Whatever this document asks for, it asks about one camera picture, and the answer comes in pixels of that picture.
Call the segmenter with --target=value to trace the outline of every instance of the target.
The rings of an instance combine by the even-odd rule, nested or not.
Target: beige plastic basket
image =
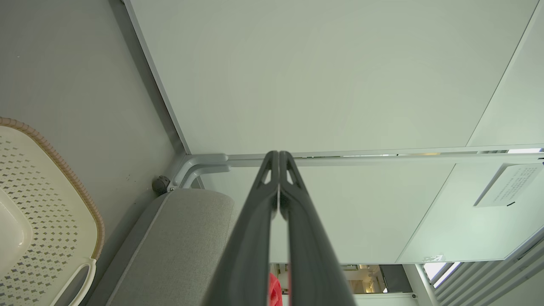
[[[0,306],[54,305],[88,266],[78,305],[103,244],[102,218],[62,157],[30,126],[0,117]]]

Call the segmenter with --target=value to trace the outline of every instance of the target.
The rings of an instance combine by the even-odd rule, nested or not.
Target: basket handle
[[[73,280],[76,278],[77,274],[81,271],[81,269],[89,267],[89,270],[87,271],[87,276],[85,277],[85,281],[83,282],[83,285],[77,292],[76,296],[73,298],[72,302],[70,302],[69,306],[77,306],[81,303],[87,292],[89,292],[89,289],[91,288],[92,280],[95,277],[96,273],[96,259],[89,258],[88,262],[85,262],[81,264],[77,269],[74,271],[70,279],[64,284],[63,288],[60,290],[60,292],[57,294],[51,305],[55,305],[55,303],[58,301],[60,296],[64,293],[66,288],[73,282]]]

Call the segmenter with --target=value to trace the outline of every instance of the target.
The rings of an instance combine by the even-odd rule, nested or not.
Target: white label
[[[513,204],[536,176],[544,169],[538,164],[507,166],[481,200],[477,207],[508,206]]]

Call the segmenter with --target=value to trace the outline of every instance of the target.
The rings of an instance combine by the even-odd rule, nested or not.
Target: wicker rim
[[[70,166],[68,166],[66,161],[64,161],[53,146],[38,131],[30,127],[28,124],[14,119],[0,117],[0,126],[14,128],[32,138],[32,140],[35,141],[38,146],[40,146],[40,148],[49,156],[49,158],[51,158],[51,160],[62,171],[64,176],[70,181],[95,220],[98,236],[96,239],[95,250],[92,253],[91,258],[98,259],[100,253],[102,252],[102,247],[104,246],[104,233],[106,229],[104,227],[104,220],[102,220],[102,216],[100,216],[95,202],[91,199],[91,196],[89,195],[87,189],[85,189],[83,186],[83,183],[81,183],[77,175],[72,171]]]

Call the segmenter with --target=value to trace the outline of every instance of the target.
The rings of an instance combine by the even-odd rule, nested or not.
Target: red object
[[[283,306],[280,281],[272,273],[270,274],[270,282],[268,284],[268,296],[270,297],[268,305]]]

